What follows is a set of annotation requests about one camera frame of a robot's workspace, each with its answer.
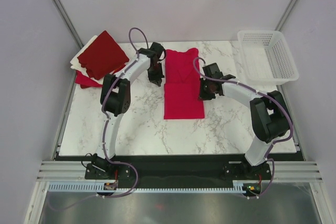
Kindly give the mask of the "bright red t shirt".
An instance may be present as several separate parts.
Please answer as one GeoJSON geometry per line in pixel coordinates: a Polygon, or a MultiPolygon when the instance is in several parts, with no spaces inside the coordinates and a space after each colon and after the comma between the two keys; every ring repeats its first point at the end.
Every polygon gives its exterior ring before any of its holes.
{"type": "Polygon", "coordinates": [[[164,119],[195,120],[205,118],[203,101],[199,100],[198,49],[186,52],[168,49],[165,59],[164,119]]]}

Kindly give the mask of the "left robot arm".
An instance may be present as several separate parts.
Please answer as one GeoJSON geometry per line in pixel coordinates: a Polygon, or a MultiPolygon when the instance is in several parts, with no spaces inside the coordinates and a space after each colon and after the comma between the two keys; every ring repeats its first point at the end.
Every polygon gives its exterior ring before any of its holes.
{"type": "Polygon", "coordinates": [[[161,56],[166,56],[164,47],[154,42],[150,48],[141,48],[136,57],[115,74],[107,74],[103,79],[100,102],[101,111],[107,117],[102,142],[96,154],[100,158],[110,159],[115,156],[115,143],[119,126],[124,114],[131,105],[131,85],[144,72],[150,83],[160,87],[164,78],[161,56]]]}

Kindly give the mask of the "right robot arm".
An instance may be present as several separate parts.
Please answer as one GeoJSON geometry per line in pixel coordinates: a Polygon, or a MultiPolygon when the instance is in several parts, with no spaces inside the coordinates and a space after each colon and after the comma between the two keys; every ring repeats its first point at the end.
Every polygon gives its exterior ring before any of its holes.
{"type": "Polygon", "coordinates": [[[216,63],[205,65],[199,75],[200,100],[226,96],[250,109],[255,137],[245,153],[240,172],[245,178],[254,178],[273,146],[292,138],[293,123],[282,94],[277,90],[268,93],[257,91],[231,74],[223,75],[216,63]]]}

